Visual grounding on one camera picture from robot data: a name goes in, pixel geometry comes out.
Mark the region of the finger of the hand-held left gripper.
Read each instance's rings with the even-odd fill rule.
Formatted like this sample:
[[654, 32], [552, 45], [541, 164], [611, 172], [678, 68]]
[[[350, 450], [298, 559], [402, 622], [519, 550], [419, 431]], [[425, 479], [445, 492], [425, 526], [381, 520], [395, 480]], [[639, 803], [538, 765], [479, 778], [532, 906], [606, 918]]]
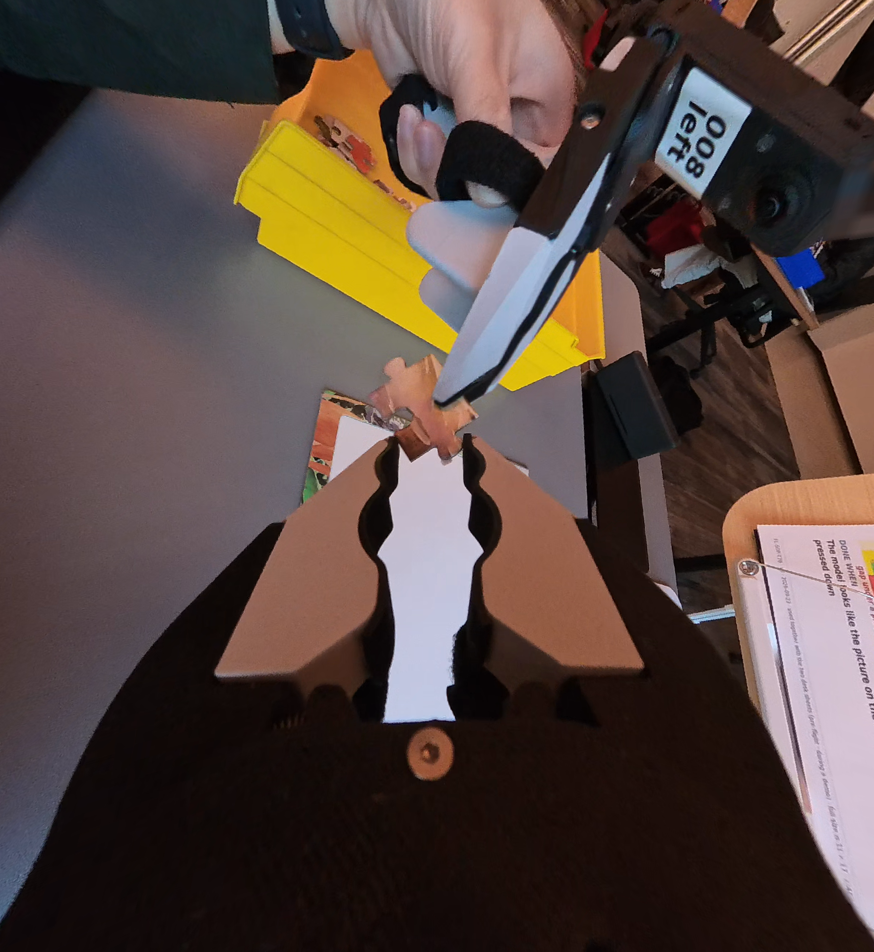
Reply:
[[515, 228], [447, 355], [434, 403], [445, 409], [487, 395], [525, 352], [556, 300], [556, 240]]
[[[595, 246], [594, 225], [591, 223], [590, 217], [592, 215], [593, 209], [605, 210], [607, 207], [604, 202], [599, 201], [599, 194], [603, 180], [606, 177], [609, 162], [609, 159], [603, 160], [602, 164], [597, 170], [597, 173], [594, 174], [593, 178], [586, 186], [586, 189], [581, 193], [581, 196], [571, 208], [567, 218], [562, 222], [562, 227], [560, 228], [556, 237], [549, 239], [544, 236], [549, 240], [556, 240], [557, 242], [557, 300], [554, 303], [553, 309], [562, 300], [562, 297], [572, 282], [581, 262]], [[524, 228], [533, 231], [533, 229], [529, 227], [516, 225], [510, 230], [510, 232], [512, 232], [515, 228]]]

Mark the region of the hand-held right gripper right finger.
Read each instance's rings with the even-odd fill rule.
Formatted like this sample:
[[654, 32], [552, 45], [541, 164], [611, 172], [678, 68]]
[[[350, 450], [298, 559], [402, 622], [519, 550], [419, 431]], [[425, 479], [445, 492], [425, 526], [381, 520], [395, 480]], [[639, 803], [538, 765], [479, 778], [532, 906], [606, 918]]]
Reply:
[[645, 664], [577, 520], [485, 440], [467, 435], [467, 529], [479, 546], [447, 702], [456, 720], [496, 720], [527, 685], [555, 698]]

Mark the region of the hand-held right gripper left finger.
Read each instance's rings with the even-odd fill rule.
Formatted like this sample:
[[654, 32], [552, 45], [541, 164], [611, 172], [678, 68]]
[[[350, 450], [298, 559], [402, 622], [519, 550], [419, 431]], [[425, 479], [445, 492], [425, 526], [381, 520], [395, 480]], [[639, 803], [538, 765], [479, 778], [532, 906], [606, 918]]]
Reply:
[[400, 448], [374, 444], [283, 523], [218, 661], [222, 682], [289, 685], [305, 701], [342, 688], [361, 720], [383, 720], [395, 648], [383, 543]]

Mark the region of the pinkish brown puzzle piece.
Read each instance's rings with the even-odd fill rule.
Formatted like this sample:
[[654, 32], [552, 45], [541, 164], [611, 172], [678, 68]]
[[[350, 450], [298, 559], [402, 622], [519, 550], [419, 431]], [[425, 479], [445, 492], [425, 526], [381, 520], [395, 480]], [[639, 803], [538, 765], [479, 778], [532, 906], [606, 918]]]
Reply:
[[434, 403], [433, 391], [442, 368], [432, 354], [413, 364], [394, 358], [383, 369], [387, 382], [368, 397], [368, 403], [384, 421], [404, 419], [409, 414], [407, 425], [395, 435], [412, 462], [435, 450], [441, 463], [449, 465], [462, 452], [460, 431], [478, 417], [464, 398], [447, 409]]

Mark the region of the puzzle frame board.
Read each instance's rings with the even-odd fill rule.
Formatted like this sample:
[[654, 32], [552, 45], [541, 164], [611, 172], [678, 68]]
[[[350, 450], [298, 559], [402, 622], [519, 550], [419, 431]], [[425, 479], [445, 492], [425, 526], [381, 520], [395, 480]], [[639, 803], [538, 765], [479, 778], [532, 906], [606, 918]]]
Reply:
[[[323, 391], [303, 502], [388, 435], [372, 411], [338, 391]], [[468, 528], [462, 457], [444, 463], [431, 450], [411, 461], [400, 450], [390, 508], [393, 530], [380, 557], [390, 585], [395, 647], [383, 719], [452, 720], [446, 688], [453, 680], [454, 639], [467, 620], [472, 568], [481, 552]]]

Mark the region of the yellow bin with puzzle pieces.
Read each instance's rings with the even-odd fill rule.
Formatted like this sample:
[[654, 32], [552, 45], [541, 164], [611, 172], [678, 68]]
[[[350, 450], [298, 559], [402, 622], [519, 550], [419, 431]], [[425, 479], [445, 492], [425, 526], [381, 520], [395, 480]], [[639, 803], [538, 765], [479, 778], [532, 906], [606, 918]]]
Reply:
[[[260, 244], [437, 351], [450, 351], [516, 213], [441, 202], [401, 184], [379, 109], [390, 90], [369, 52], [319, 61], [304, 90], [277, 106], [240, 175], [235, 201], [260, 220]], [[378, 173], [417, 205], [408, 212], [317, 137], [332, 115], [371, 146]]]

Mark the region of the pile of puzzle pieces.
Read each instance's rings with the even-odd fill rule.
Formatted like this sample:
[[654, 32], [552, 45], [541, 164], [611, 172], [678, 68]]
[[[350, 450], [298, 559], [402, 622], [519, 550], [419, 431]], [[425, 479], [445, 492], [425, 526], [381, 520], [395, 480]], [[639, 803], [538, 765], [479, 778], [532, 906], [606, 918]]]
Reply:
[[315, 114], [314, 124], [317, 129], [317, 137], [326, 148], [340, 155], [358, 173], [376, 185], [402, 208], [405, 208], [408, 212], [417, 209], [414, 202], [400, 195], [380, 177], [375, 154], [364, 138], [332, 115]]

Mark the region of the person's left forearm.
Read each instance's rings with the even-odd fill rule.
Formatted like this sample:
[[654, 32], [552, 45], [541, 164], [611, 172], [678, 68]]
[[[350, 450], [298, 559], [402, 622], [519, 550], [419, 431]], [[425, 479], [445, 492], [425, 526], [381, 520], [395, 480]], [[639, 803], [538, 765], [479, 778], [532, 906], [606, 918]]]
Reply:
[[0, 68], [150, 96], [279, 101], [258, 1], [0, 1]]

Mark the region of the grey desk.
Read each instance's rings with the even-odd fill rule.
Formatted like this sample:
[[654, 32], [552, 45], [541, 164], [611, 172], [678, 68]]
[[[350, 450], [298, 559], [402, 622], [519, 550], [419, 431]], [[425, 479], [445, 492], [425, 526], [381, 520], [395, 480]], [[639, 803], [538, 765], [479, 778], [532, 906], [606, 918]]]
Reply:
[[0, 919], [145, 652], [423, 341], [257, 242], [270, 111], [98, 91], [0, 207]]

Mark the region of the person's left hand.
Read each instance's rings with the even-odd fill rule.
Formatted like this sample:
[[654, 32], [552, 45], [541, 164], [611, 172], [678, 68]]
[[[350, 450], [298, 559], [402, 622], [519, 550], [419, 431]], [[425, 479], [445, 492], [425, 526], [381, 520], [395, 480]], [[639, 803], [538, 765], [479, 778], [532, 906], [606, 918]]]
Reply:
[[330, 1], [344, 47], [370, 52], [391, 88], [418, 74], [458, 123], [494, 125], [547, 165], [569, 130], [576, 72], [538, 1]]

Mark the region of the red bag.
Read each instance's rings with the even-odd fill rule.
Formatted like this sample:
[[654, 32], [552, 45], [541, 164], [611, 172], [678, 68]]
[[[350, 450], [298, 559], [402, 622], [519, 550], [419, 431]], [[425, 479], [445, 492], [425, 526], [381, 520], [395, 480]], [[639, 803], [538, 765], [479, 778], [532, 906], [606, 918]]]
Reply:
[[645, 226], [645, 246], [653, 258], [663, 260], [671, 253], [704, 244], [705, 228], [701, 206], [682, 199]]

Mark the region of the large blue box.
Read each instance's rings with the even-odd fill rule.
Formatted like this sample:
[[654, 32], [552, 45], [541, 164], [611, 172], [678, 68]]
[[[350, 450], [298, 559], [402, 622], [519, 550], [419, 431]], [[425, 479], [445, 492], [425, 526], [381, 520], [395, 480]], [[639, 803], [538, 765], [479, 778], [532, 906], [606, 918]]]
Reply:
[[776, 257], [774, 262], [795, 289], [807, 290], [824, 281], [824, 269], [810, 247], [790, 256]]

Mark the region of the black device with green lights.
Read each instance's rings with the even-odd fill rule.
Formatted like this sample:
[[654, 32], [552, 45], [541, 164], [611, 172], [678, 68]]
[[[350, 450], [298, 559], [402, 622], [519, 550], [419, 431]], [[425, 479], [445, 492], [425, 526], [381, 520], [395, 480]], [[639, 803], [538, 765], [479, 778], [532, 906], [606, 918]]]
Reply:
[[661, 454], [679, 436], [644, 355], [632, 351], [583, 383], [586, 459], [597, 472]]

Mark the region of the beige cabinet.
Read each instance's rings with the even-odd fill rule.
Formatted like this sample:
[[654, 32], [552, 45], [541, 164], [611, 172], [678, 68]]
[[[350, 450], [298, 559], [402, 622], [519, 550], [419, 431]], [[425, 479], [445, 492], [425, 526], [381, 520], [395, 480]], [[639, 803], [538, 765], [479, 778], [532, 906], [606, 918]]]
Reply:
[[803, 479], [874, 473], [874, 304], [765, 346]]

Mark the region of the black wristband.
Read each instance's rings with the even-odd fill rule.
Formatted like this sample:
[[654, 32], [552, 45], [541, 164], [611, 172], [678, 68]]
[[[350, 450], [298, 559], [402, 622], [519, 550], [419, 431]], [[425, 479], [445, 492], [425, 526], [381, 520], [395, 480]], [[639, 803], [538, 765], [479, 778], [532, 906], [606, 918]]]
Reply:
[[316, 59], [343, 61], [354, 50], [343, 45], [325, 1], [269, 1], [269, 27], [280, 28], [295, 52]]

